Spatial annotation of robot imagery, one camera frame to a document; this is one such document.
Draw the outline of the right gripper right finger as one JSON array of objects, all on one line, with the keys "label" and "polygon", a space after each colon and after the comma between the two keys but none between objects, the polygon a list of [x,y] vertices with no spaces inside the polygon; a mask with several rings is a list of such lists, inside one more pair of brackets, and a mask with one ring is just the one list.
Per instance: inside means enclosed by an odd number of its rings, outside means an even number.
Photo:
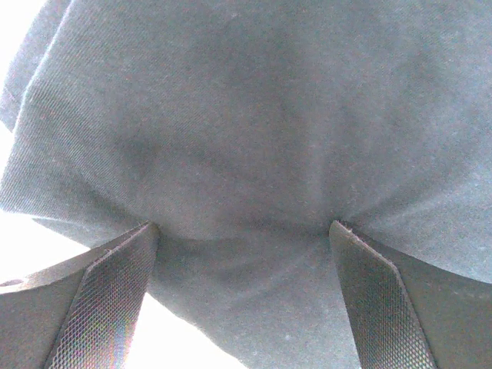
[{"label": "right gripper right finger", "polygon": [[384,246],[348,224],[329,230],[362,368],[489,368],[491,286]]}]

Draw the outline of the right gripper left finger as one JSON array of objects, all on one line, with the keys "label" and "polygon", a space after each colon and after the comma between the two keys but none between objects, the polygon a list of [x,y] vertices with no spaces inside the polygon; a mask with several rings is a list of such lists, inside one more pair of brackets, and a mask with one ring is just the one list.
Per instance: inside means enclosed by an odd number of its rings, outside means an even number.
[{"label": "right gripper left finger", "polygon": [[155,262],[142,224],[84,254],[1,284],[3,368],[123,368]]}]

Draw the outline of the black t shirt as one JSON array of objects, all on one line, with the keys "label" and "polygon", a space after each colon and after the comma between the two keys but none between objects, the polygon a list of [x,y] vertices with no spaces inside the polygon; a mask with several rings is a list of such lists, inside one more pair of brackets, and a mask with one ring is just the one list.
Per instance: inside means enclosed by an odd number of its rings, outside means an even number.
[{"label": "black t shirt", "polygon": [[151,292],[249,368],[355,368],[335,220],[491,279],[489,1],[49,1],[1,208],[163,235]]}]

